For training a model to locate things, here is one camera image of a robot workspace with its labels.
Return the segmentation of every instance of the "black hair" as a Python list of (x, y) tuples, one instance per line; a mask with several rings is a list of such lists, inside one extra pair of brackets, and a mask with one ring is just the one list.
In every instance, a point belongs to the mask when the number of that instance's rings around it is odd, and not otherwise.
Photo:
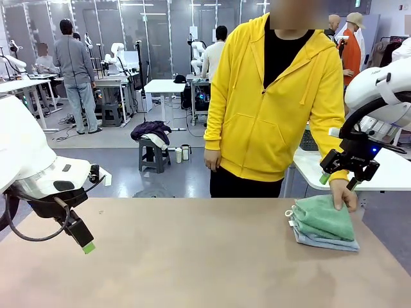
[(217, 40), (226, 40), (227, 39), (227, 28), (225, 26), (218, 26), (216, 29), (216, 38)]
[(71, 21), (68, 19), (62, 19), (60, 21), (60, 30), (63, 35), (70, 35), (73, 33), (73, 25), (71, 24)]
[(82, 40), (82, 37), (81, 37), (80, 34), (78, 34), (77, 32), (74, 32), (74, 33), (73, 33), (73, 37), (74, 37), (75, 39)]

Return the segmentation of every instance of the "black shirt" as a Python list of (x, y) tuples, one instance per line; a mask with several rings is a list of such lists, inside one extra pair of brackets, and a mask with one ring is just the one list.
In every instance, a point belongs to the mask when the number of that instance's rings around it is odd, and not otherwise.
[(265, 23), (264, 38), (264, 89), (277, 79), (294, 61), (298, 52), (314, 34), (314, 30), (297, 40), (282, 40), (270, 30), (270, 17)]
[(335, 40), (335, 31), (334, 31), (334, 30), (332, 30), (332, 29), (324, 30), (324, 34), (325, 34), (330, 40), (332, 40), (336, 46), (338, 45), (337, 41)]

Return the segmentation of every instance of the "stool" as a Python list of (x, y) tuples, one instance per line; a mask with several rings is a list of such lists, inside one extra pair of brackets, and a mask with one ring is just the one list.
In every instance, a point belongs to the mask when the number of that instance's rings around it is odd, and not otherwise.
[(103, 104), (101, 106), (101, 119), (103, 127), (121, 125), (121, 114), (118, 104)]
[[(143, 155), (143, 148), (146, 148), (146, 153)], [(171, 165), (168, 149), (162, 151), (150, 139), (139, 140), (139, 170), (143, 170), (143, 166), (155, 168), (157, 173), (164, 172), (164, 165)]]

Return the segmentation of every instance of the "beige hat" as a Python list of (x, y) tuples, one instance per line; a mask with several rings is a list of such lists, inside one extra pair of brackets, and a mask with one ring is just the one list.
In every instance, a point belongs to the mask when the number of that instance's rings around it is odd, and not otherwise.
[(361, 13), (351, 13), (347, 16), (347, 22), (351, 22), (353, 24), (356, 24), (359, 28), (365, 29), (365, 26), (362, 24), (363, 23), (363, 15)]

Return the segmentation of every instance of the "person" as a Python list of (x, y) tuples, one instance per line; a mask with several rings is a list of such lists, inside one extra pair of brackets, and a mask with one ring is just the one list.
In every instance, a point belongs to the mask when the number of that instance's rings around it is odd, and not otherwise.
[(90, 56), (83, 44), (73, 38), (71, 21), (67, 19), (60, 21), (60, 30), (63, 37), (55, 42), (53, 63), (62, 71), (67, 98), (76, 121), (77, 133), (80, 135), (85, 133), (82, 107), (85, 110), (89, 133), (100, 132), (101, 128), (97, 126), (97, 118), (94, 113), (96, 104), (91, 87), (94, 88), (96, 85)]
[(223, 51), (225, 40), (227, 39), (227, 32), (225, 26), (218, 26), (216, 29), (217, 41), (205, 49), (201, 77), (205, 78), (208, 71), (208, 79), (210, 83), (217, 70), (221, 52)]
[[(211, 85), (204, 162), (212, 198), (276, 198), (307, 121), (324, 157), (344, 123), (338, 51), (317, 22), (321, 0), (277, 0), (225, 43)], [(336, 209), (356, 208), (347, 171), (333, 173)]]
[(347, 29), (344, 36), (349, 37), (342, 52), (342, 65), (344, 66), (344, 86), (348, 86), (352, 80), (360, 73), (361, 49), (354, 33), (359, 29), (365, 29), (363, 25), (363, 15), (355, 12), (347, 16)]
[(80, 34), (78, 34), (77, 32), (74, 32), (73, 33), (73, 37), (76, 39), (76, 40), (78, 40), (78, 41), (82, 41), (82, 37), (80, 36)]
[[(40, 74), (60, 74), (60, 70), (53, 64), (53, 57), (48, 54), (48, 45), (46, 43), (40, 43), (37, 46), (39, 52), (39, 57), (36, 59), (37, 67), (39, 68)], [(50, 79), (51, 90), (53, 91), (53, 96), (60, 99), (57, 93), (56, 86), (60, 85), (61, 81), (56, 81), (55, 78)], [(49, 87), (45, 87), (49, 97), (51, 97)]]
[(328, 17), (328, 29), (324, 30), (324, 34), (327, 35), (327, 37), (334, 42), (334, 44), (337, 46), (338, 43), (335, 39), (335, 32), (336, 30), (340, 27), (340, 22), (341, 22), (341, 17), (338, 15), (330, 15)]

